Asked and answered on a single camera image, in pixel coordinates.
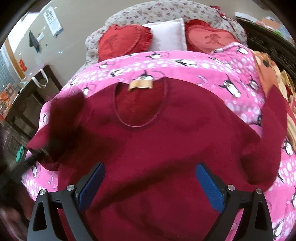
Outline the dark red knit sweater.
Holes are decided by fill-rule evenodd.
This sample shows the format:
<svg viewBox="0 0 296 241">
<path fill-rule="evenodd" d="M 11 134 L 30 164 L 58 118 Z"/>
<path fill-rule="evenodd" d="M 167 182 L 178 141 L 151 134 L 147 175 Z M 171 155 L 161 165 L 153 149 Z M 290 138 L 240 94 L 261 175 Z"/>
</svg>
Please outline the dark red knit sweater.
<svg viewBox="0 0 296 241">
<path fill-rule="evenodd" d="M 98 240 L 202 240 L 214 211 L 199 162 L 243 191 L 276 179 L 287 131 L 285 100 L 271 88 L 259 135 L 212 92 L 170 78 L 128 92 L 117 83 L 90 97 L 78 87 L 50 102 L 48 123 L 28 144 L 59 172 L 58 188 L 97 163 L 106 175 L 84 217 Z"/>
</svg>

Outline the dark wooden desk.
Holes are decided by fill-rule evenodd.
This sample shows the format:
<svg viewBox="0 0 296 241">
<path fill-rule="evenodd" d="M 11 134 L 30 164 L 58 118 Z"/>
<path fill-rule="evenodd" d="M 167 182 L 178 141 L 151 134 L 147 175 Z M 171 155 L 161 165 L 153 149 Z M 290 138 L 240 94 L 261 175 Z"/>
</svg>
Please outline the dark wooden desk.
<svg viewBox="0 0 296 241">
<path fill-rule="evenodd" d="M 43 69 L 49 78 L 45 89 L 40 89 L 31 80 L 32 76 L 38 74 L 39 69 Z M 55 97 L 62 85 L 51 70 L 49 64 L 37 66 L 15 87 L 16 96 L 13 97 L 8 112 L 4 114 L 5 121 L 20 135 L 30 139 L 37 132 L 39 126 L 39 116 L 43 105 Z"/>
</svg>

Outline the orange cartoon blanket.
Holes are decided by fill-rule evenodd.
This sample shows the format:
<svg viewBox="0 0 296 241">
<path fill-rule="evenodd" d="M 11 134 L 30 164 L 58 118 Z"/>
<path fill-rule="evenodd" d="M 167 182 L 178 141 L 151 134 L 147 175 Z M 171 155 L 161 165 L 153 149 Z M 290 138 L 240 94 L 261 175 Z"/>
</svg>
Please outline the orange cartoon blanket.
<svg viewBox="0 0 296 241">
<path fill-rule="evenodd" d="M 273 86 L 276 86 L 286 100 L 287 108 L 287 137 L 295 149 L 295 85 L 288 73 L 280 71 L 278 66 L 266 53 L 253 51 L 256 70 L 261 88 L 265 96 Z"/>
</svg>

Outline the pink penguin print blanket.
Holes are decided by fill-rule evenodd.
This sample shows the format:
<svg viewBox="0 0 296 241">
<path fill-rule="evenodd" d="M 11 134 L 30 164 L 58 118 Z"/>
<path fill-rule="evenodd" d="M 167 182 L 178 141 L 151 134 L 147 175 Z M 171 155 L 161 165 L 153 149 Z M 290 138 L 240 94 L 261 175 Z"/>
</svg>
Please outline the pink penguin print blanket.
<svg viewBox="0 0 296 241">
<path fill-rule="evenodd" d="M 210 54 L 145 52 L 102 61 L 74 75 L 53 99 L 73 87 L 90 97 L 117 83 L 126 84 L 128 92 L 134 93 L 153 89 L 156 81 L 163 78 L 186 81 L 212 92 L 261 135 L 261 108 L 267 96 L 261 88 L 252 51 L 239 43 Z M 41 110 L 39 130 L 48 123 L 50 102 Z M 286 135 L 276 179 L 262 191 L 270 210 L 273 239 L 285 240 L 295 226 L 295 152 Z"/>
</svg>

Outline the dark carved wooden headboard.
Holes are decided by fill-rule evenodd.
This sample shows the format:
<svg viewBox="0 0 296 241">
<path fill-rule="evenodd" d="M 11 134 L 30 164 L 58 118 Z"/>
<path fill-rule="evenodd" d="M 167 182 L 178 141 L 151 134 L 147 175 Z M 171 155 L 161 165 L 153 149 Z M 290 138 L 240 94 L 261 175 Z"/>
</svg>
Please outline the dark carved wooden headboard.
<svg viewBox="0 0 296 241">
<path fill-rule="evenodd" d="M 295 82 L 295 47 L 278 34 L 249 20 L 237 19 L 247 35 L 250 49 L 269 54 L 280 70 L 285 70 Z"/>
</svg>

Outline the right red heart cushion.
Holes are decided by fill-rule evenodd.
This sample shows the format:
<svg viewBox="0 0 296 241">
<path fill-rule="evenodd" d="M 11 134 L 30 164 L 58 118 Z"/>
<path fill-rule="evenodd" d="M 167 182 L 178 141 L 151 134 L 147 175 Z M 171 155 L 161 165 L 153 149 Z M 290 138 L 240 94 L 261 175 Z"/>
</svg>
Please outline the right red heart cushion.
<svg viewBox="0 0 296 241">
<path fill-rule="evenodd" d="M 213 28 L 207 22 L 197 19 L 185 22 L 185 37 L 188 51 L 206 54 L 232 42 L 239 43 L 231 32 Z"/>
</svg>

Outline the red heart cushion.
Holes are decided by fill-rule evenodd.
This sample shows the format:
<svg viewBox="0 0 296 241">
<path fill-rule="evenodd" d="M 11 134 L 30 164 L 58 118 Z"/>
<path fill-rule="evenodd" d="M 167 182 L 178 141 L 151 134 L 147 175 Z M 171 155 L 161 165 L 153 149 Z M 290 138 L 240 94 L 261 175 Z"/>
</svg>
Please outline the red heart cushion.
<svg viewBox="0 0 296 241">
<path fill-rule="evenodd" d="M 98 41 L 98 61 L 148 51 L 151 29 L 142 25 L 112 25 Z"/>
<path fill-rule="evenodd" d="M 197 19 L 185 22 L 185 37 L 188 51 L 206 54 L 232 42 L 239 43 L 231 32 L 213 28 L 207 22 Z"/>
</svg>

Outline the left red heart cushion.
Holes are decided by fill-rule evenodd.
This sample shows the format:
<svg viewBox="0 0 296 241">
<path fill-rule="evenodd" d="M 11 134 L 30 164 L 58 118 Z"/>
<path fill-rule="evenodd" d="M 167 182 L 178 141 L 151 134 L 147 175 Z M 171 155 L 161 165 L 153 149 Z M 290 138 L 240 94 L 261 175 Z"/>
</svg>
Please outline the left red heart cushion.
<svg viewBox="0 0 296 241">
<path fill-rule="evenodd" d="M 151 29 L 142 25 L 112 25 L 98 41 L 98 61 L 148 51 Z"/>
</svg>

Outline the white square pillow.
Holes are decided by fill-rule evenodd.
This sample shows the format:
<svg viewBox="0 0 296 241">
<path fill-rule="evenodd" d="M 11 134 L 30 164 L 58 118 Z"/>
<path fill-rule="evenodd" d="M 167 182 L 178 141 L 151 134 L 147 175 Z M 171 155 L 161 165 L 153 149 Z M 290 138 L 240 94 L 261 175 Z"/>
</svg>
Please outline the white square pillow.
<svg viewBox="0 0 296 241">
<path fill-rule="evenodd" d="M 149 23 L 145 24 L 144 27 L 150 28 L 153 35 L 149 51 L 187 51 L 183 19 Z"/>
</svg>

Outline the floral grey pillow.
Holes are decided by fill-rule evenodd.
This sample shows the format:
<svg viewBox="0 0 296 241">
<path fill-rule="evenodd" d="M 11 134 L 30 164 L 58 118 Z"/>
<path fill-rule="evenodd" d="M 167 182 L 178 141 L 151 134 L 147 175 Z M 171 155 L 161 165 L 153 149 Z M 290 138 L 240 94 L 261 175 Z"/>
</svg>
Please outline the floral grey pillow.
<svg viewBox="0 0 296 241">
<path fill-rule="evenodd" d="M 222 11 L 214 7 L 194 1 L 150 1 L 136 4 L 123 9 L 109 17 L 105 25 L 94 31 L 85 40 L 85 66 L 98 62 L 98 41 L 109 26 L 119 26 L 165 22 L 183 19 L 185 22 L 198 19 L 207 22 L 211 27 L 231 32 L 243 45 L 247 45 L 247 35 L 244 28 L 234 19 L 222 16 Z"/>
</svg>

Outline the red wall decoration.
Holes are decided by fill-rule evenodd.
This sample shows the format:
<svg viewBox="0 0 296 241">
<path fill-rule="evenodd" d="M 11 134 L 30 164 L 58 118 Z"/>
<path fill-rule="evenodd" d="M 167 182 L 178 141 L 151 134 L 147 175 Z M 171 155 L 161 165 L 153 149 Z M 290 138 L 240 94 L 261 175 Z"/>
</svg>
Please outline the red wall decoration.
<svg viewBox="0 0 296 241">
<path fill-rule="evenodd" d="M 20 64 L 20 68 L 21 68 L 21 70 L 22 70 L 23 72 L 26 72 L 26 71 L 27 71 L 27 67 L 26 67 L 26 65 L 24 64 L 24 62 L 23 62 L 22 59 L 20 59 L 19 64 Z"/>
</svg>

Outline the dark cloth on wall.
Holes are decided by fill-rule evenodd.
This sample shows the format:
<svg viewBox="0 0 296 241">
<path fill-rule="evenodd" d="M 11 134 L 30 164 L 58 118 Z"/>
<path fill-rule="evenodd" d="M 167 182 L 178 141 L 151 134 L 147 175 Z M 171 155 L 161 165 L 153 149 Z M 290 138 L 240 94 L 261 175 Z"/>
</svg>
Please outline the dark cloth on wall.
<svg viewBox="0 0 296 241">
<path fill-rule="evenodd" d="M 32 31 L 29 30 L 29 46 L 34 47 L 37 53 L 40 51 L 40 45 L 35 36 L 33 35 Z"/>
</svg>

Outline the white wall poster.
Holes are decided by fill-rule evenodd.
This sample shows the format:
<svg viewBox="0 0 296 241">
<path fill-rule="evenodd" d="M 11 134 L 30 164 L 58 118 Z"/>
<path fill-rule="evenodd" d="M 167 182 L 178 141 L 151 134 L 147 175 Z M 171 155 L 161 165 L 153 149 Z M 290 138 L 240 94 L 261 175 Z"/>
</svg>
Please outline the white wall poster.
<svg viewBox="0 0 296 241">
<path fill-rule="evenodd" d="M 57 18 L 54 8 L 50 6 L 45 10 L 43 15 L 50 32 L 52 33 L 53 37 L 56 38 L 63 31 L 63 27 Z"/>
</svg>

